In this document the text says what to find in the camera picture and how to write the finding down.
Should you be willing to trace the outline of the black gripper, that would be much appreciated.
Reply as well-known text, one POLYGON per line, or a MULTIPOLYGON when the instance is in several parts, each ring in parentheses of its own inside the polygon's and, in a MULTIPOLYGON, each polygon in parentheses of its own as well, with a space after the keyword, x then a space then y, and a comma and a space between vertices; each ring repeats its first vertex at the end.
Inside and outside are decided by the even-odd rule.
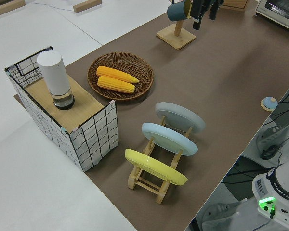
POLYGON ((215 20, 218 5, 222 5, 221 0, 193 0, 191 7, 191 17, 193 18, 193 29, 200 29, 202 17, 206 11, 206 5, 210 5, 209 19, 215 20))

